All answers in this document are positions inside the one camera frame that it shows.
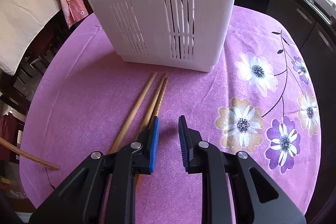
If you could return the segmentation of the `dark kitchen cabinets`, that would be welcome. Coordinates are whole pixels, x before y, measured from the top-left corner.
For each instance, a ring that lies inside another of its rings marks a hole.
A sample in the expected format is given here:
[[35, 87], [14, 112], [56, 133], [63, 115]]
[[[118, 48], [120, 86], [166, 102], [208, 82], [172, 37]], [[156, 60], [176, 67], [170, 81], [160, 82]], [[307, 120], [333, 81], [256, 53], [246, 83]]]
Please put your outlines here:
[[335, 69], [335, 30], [307, 0], [235, 0], [236, 6], [267, 14], [289, 32], [308, 63], [320, 61]]

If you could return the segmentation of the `white cloth on chair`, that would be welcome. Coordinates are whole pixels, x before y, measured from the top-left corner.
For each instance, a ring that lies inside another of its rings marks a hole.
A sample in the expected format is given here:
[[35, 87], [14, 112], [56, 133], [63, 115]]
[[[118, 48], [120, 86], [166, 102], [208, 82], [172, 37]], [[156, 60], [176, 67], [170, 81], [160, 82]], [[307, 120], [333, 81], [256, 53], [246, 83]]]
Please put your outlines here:
[[1, 69], [14, 75], [35, 36], [61, 9], [59, 0], [1, 0]]

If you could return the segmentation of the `pink floral tablecloth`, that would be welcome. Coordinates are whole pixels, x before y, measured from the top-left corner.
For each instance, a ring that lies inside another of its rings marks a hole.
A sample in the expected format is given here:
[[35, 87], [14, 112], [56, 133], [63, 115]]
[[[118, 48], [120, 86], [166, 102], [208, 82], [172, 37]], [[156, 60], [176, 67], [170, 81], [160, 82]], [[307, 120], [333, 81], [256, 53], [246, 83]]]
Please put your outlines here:
[[108, 153], [139, 94], [155, 77], [123, 140], [136, 139], [162, 75], [155, 171], [137, 188], [137, 223], [200, 223], [202, 176], [185, 172], [178, 118], [229, 153], [245, 151], [302, 212], [321, 158], [318, 104], [290, 34], [272, 17], [234, 7], [219, 62], [210, 73], [126, 63], [95, 15], [52, 59], [33, 97], [22, 148], [60, 166], [19, 163], [23, 189], [39, 206], [91, 152]]

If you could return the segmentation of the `ridged wooden chopstick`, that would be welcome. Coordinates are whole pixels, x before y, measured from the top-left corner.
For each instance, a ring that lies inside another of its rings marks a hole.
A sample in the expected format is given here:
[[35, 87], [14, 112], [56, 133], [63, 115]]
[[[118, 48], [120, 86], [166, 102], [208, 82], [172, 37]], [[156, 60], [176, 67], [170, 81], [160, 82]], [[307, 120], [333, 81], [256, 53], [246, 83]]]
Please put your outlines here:
[[160, 111], [160, 107], [165, 95], [166, 87], [168, 83], [168, 77], [166, 76], [163, 87], [159, 93], [158, 103], [154, 109], [154, 114], [151, 117], [149, 127], [141, 132], [136, 139], [136, 141], [144, 141], [145, 148], [147, 149], [149, 155], [149, 168], [150, 173], [153, 173], [155, 170], [156, 160], [157, 160], [157, 149], [158, 149], [158, 142], [159, 142], [159, 118], [158, 114]]

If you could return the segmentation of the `wooden chopstick aside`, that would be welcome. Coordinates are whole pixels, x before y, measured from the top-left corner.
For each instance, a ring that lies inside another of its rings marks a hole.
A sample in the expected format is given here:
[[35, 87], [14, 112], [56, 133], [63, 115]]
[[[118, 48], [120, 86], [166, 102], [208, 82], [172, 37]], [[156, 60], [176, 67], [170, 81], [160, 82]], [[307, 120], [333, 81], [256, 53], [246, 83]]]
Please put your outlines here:
[[50, 162], [47, 162], [45, 160], [42, 160], [34, 155], [31, 155], [23, 150], [21, 150], [20, 148], [14, 146], [13, 144], [9, 143], [7, 140], [0, 138], [0, 143], [1, 145], [3, 145], [4, 147], [8, 148], [10, 151], [13, 151], [14, 153], [18, 154], [21, 157], [24, 157], [26, 159], [29, 159], [30, 161], [36, 162], [40, 165], [43, 165], [45, 167], [49, 167], [53, 170], [59, 170], [60, 166], [56, 165], [56, 164], [52, 164]]

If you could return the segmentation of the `white plastic utensil holder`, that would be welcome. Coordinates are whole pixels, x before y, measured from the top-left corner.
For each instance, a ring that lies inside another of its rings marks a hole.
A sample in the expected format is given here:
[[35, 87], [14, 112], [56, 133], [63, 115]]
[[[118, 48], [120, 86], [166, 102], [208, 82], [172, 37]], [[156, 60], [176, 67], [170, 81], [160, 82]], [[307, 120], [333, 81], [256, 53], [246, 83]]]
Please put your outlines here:
[[88, 0], [123, 61], [210, 72], [234, 0]]

